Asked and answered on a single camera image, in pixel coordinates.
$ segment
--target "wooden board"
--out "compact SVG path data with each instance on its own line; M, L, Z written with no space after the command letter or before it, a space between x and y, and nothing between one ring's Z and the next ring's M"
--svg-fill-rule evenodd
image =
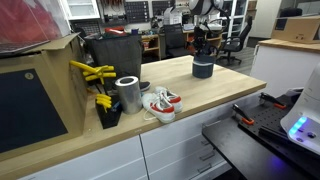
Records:
M176 121L266 86L263 81L218 65L211 78L195 78L192 61L192 56L184 56L142 65L141 80L151 82L149 92L164 86L182 97L183 111L176 115ZM122 114L118 126L103 130L91 94L82 136L0 162L0 179L16 179L163 125L156 119L145 121L144 113L142 109L134 115Z
M260 41L259 45L296 50L296 51L320 53L320 44L301 44L301 43L283 41L278 39L270 39L270 40Z

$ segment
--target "red fabric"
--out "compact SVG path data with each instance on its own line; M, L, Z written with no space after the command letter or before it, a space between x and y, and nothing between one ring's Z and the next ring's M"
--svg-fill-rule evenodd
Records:
M34 0L35 7L23 0L0 1L0 43L53 40L61 37L50 12Z

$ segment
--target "drawer handle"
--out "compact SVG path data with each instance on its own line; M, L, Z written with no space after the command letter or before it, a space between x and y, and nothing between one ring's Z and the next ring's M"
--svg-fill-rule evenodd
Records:
M214 151L211 151L209 154L204 155L204 156L200 156L199 159L202 161L205 161L209 158L212 158L215 155Z
M208 170L208 169L210 169L210 168L212 168L211 163L209 163L208 165L206 165L206 166L203 167L203 168L198 169L198 172L201 174L201 173L205 172L206 170Z
M209 143L209 141L201 141L201 144L204 145L204 146L207 146L210 143Z

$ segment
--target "cabinet drawer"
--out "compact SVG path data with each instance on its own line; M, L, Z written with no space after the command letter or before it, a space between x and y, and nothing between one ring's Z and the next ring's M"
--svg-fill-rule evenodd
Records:
M209 142L206 141L202 135L198 135L170 146L156 154L146 156L148 171L149 173L152 173L164 166L167 166L168 164L190 156L191 154L203 149L205 146L212 149Z
M232 114L232 104L234 103L240 107L253 107L259 103L258 93L230 101L141 134L145 156L148 157L177 143L200 135L202 124L213 123L221 116L230 116Z
M141 158L143 158L143 155L140 139L135 136L25 176L21 180L90 179Z
M209 170L217 170L214 168L220 163L226 162L219 153L212 150L210 147L206 147L194 154L176 161L168 166L165 166L158 171L150 173L150 180L185 180L198 176L201 173L205 173Z
M144 163L144 158L140 158L128 165L117 168L91 180L105 180L105 179L142 179L147 176L147 170Z

